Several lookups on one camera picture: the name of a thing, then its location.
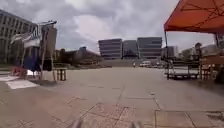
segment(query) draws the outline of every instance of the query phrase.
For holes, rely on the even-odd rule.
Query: canopy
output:
[[[224,33],[224,0],[180,0],[164,29]]]

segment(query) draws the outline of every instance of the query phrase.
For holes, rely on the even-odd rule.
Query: person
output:
[[[202,44],[201,43],[196,43],[193,50],[192,50],[192,59],[194,61],[199,61],[200,58],[202,57],[202,50],[201,50],[201,46]]]

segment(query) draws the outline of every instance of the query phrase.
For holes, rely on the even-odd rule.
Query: table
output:
[[[221,65],[224,64],[224,56],[220,55],[209,55],[204,56],[202,59],[200,59],[200,79],[202,79],[202,73],[203,73],[203,66],[208,66],[210,69],[210,78],[213,78],[214,76],[214,67],[215,65]]]

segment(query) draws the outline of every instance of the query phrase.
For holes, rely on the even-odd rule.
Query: building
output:
[[[100,40],[100,54],[105,60],[122,58],[122,39]]]
[[[86,47],[81,47],[79,50],[65,51],[60,50],[57,61],[60,63],[76,65],[91,65],[101,61],[101,56],[97,53],[89,51]]]
[[[201,49],[202,49],[203,56],[217,55],[220,51],[216,44],[206,45],[202,47]]]
[[[179,56],[179,53],[178,53],[178,47],[177,46],[167,46],[167,47],[164,47],[162,49],[162,58],[167,58],[167,57],[171,57],[171,58],[174,58],[174,57],[178,57]]]
[[[223,49],[224,48],[224,34],[214,35],[216,44]]]
[[[162,37],[140,37],[137,42],[140,58],[157,59],[161,57]]]
[[[10,41],[11,37],[15,34],[22,34],[32,32],[36,27],[36,24],[15,16],[6,11],[0,10],[0,60],[1,62],[7,62],[7,59],[12,56],[11,53],[18,51],[16,47],[11,49]]]
[[[122,58],[139,58],[138,43],[136,40],[123,41]]]

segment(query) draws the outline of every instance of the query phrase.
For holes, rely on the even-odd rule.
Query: paved ground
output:
[[[129,128],[133,121],[146,128],[224,127],[222,87],[166,80],[162,72],[75,70],[66,82],[16,90],[2,82],[0,128],[66,128],[80,119],[82,128]]]

